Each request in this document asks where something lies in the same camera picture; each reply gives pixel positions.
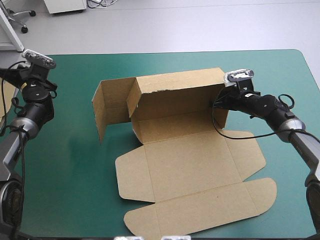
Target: open cardboard box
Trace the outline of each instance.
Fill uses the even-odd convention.
[[[266,165],[256,140],[226,139],[213,128],[210,103],[223,79],[220,68],[209,68],[100,82],[92,100],[100,141],[107,125],[131,121],[143,144],[115,162],[120,196],[154,203],[125,214],[133,234],[147,240],[186,235],[273,205],[271,178],[243,182]],[[214,114],[223,128],[228,111]]]

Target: green table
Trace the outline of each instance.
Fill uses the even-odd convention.
[[[115,159],[138,146],[130,123],[111,125],[100,145],[91,104],[100,80],[219,66],[225,72],[250,68],[262,94],[290,94],[294,112],[320,136],[319,89],[297,50],[53,55],[58,84],[55,118],[26,152],[26,197],[21,230],[42,237],[130,235],[124,214],[149,203],[119,197]],[[231,112],[226,129],[271,130],[260,119]],[[271,177],[278,194],[265,214],[193,234],[194,237],[306,237],[315,233],[305,198],[309,169],[290,144],[260,138],[266,167],[249,180]]]

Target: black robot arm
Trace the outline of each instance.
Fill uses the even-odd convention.
[[[240,69],[225,74],[223,88],[213,102],[214,108],[241,111],[250,118],[260,118],[266,121],[278,137],[286,143],[291,143],[305,163],[310,168],[310,174],[305,181],[306,198],[317,234],[320,233],[320,142],[312,134],[306,132],[305,124],[291,111],[294,100],[287,94],[278,98],[272,95],[261,96],[254,90],[252,78],[254,72]],[[288,106],[282,101],[282,96],[291,99]]]
[[[54,118],[53,98],[57,95],[57,85],[47,80],[49,71],[56,67],[55,61],[31,50],[25,50],[22,56],[30,63],[29,67],[0,68],[0,77],[20,89],[25,102],[19,106],[18,98],[12,99],[19,112],[8,125],[11,132],[0,143],[0,239],[33,239],[17,231],[24,181],[14,168],[28,140],[35,138],[43,125]]]

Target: chair wheel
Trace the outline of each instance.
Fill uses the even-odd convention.
[[[21,32],[22,32],[23,34],[26,34],[26,33],[28,32],[28,28],[25,27],[25,26],[23,26],[23,27],[21,28]]]
[[[31,17],[34,17],[34,16],[37,15],[37,14],[36,14],[35,11],[32,10],[31,12],[29,12],[29,15],[30,15]]]

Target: white cabinet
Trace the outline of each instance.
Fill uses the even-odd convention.
[[[79,11],[87,8],[87,0],[44,0],[51,14]]]
[[[5,13],[0,8],[0,50],[17,50],[22,52],[24,46],[10,25]]]

